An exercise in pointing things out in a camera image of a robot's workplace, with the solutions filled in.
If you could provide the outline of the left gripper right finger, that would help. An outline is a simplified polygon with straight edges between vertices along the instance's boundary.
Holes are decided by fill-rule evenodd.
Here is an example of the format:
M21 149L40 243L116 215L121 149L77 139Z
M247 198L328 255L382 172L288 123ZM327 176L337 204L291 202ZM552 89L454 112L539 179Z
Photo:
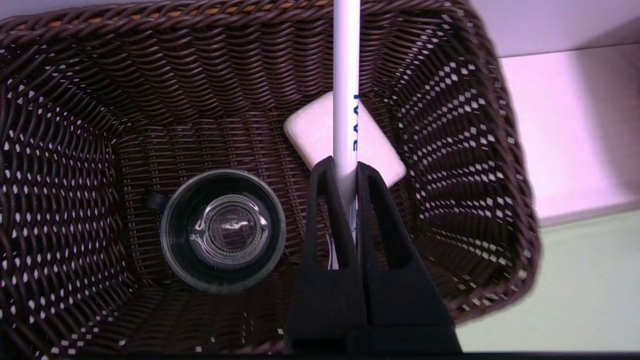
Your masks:
M461 354L455 324L380 173L359 162L358 250L366 325L364 354Z

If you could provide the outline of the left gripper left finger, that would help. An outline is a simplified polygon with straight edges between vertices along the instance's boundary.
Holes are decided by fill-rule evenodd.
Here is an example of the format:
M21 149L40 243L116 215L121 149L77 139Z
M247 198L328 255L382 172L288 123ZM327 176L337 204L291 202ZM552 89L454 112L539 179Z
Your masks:
M327 206L338 269L317 260L319 198ZM367 323L361 265L329 156L311 170L301 263L285 326L286 351L354 354L355 333Z

